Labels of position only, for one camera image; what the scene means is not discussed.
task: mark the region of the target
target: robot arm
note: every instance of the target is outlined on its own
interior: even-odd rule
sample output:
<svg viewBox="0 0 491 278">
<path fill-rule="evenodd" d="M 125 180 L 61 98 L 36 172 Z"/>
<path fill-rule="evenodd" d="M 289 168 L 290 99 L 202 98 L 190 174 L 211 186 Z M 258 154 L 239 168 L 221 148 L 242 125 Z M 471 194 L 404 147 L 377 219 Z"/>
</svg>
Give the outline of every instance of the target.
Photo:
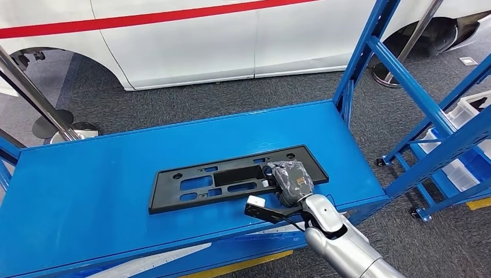
<svg viewBox="0 0 491 278">
<path fill-rule="evenodd" d="M 301 162 L 274 162 L 269 167 L 288 209 L 270 210 L 251 196 L 245 214 L 278 223 L 300 213 L 308 246 L 344 278 L 404 278 L 370 245 L 368 239 L 323 195 L 312 194 L 313 183 Z"/>
<path fill-rule="evenodd" d="M 323 195 L 301 201 L 302 211 L 312 216 L 306 223 L 305 240 L 342 277 L 404 277 L 370 245 L 368 239 Z"/>
</svg>

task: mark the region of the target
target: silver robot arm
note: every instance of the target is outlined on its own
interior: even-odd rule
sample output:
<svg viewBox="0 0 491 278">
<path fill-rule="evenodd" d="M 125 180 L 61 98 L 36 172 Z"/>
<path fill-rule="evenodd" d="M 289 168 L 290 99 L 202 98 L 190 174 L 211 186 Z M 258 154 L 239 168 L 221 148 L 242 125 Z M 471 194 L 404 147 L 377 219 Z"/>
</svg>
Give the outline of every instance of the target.
<svg viewBox="0 0 491 278">
<path fill-rule="evenodd" d="M 370 245 L 368 239 L 323 195 L 299 201 L 309 215 L 305 240 L 344 278 L 402 278 Z"/>
</svg>

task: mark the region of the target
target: rectangular slot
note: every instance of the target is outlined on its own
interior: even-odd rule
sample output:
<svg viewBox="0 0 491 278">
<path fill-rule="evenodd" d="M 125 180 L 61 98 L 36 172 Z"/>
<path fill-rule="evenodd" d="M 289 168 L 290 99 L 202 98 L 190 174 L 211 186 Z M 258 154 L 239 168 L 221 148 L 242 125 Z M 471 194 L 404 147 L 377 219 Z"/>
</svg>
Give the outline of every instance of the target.
<svg viewBox="0 0 491 278">
<path fill-rule="evenodd" d="M 240 191 L 246 191 L 246 190 L 251 190 L 257 187 L 257 184 L 255 182 L 248 182 L 246 184 L 237 184 L 237 185 L 232 185 L 227 188 L 228 192 L 240 192 Z"/>
<path fill-rule="evenodd" d="M 254 163 L 265 163 L 266 162 L 266 159 L 265 158 L 256 158 L 256 159 L 253 159 L 252 162 Z"/>
<path fill-rule="evenodd" d="M 222 189 L 221 188 L 214 188 L 214 189 L 208 190 L 208 196 L 209 197 L 218 196 L 218 195 L 222 195 Z"/>
<path fill-rule="evenodd" d="M 215 186 L 224 186 L 252 179 L 261 180 L 266 178 L 260 165 L 220 171 L 214 173 L 213 176 L 215 177 Z"/>
<path fill-rule="evenodd" d="M 198 197 L 198 194 L 197 193 L 188 193 L 188 194 L 184 194 L 184 195 L 181 195 L 181 197 L 179 198 L 181 201 L 185 202 L 185 201 L 191 201 L 191 200 L 194 200 Z"/>
<path fill-rule="evenodd" d="M 187 180 L 181 181 L 181 190 L 185 191 L 185 190 L 191 190 L 201 187 L 207 187 L 210 186 L 212 183 L 213 183 L 213 179 L 211 178 L 210 175 L 206 175 L 204 177 L 189 178 Z"/>
<path fill-rule="evenodd" d="M 217 170 L 218 170 L 217 166 L 208 167 L 208 168 L 204 169 L 205 172 L 213 172 L 213 171 L 217 171 Z"/>
</svg>

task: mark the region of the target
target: red stripe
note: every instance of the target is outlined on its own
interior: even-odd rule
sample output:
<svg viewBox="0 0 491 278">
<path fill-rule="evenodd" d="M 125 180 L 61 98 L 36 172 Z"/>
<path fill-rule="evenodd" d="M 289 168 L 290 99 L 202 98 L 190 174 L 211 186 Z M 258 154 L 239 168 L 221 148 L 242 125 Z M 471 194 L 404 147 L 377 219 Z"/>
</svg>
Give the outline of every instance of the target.
<svg viewBox="0 0 491 278">
<path fill-rule="evenodd" d="M 305 3 L 316 0 L 261 0 L 256 2 L 237 3 L 189 10 L 175 10 L 162 13 L 139 14 L 135 16 L 110 17 L 107 19 L 91 19 L 50 24 L 29 25 L 0 29 L 0 39 L 19 38 L 26 36 L 44 36 L 72 32 L 92 31 L 117 27 L 127 27 L 181 19 L 194 19 L 218 14 L 244 12 L 277 6 Z"/>
</svg>

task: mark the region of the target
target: stanchion post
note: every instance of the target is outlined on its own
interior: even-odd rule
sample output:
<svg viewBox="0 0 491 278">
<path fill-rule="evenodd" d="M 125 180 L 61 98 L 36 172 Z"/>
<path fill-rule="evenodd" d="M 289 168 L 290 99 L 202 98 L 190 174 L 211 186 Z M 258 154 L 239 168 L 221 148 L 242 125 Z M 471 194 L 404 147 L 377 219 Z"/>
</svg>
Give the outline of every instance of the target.
<svg viewBox="0 0 491 278">
<path fill-rule="evenodd" d="M 416 28 L 409 38 L 408 43 L 404 46 L 402 49 L 401 53 L 397 57 L 397 60 L 399 62 L 403 62 L 406 60 L 409 52 L 413 49 L 414 45 L 416 44 L 417 40 L 423 34 L 424 30 L 430 23 L 431 19 L 437 12 L 438 8 L 440 8 L 440 5 L 442 4 L 444 0 L 433 0 L 426 12 L 424 13 L 423 17 L 421 20 L 418 21 Z M 380 84 L 391 87 L 391 88 L 400 88 L 401 85 L 394 79 L 394 75 L 392 75 L 391 72 L 387 70 L 387 68 L 382 64 L 376 64 L 372 68 L 372 76 L 375 79 L 375 81 L 379 82 Z"/>
<path fill-rule="evenodd" d="M 57 114 L 56 109 L 49 103 L 39 89 L 27 78 L 24 72 L 14 63 L 12 58 L 0 46 L 0 76 L 19 96 L 25 99 L 48 122 L 55 126 L 65 141 L 80 139 L 79 135 L 65 123 Z"/>
</svg>

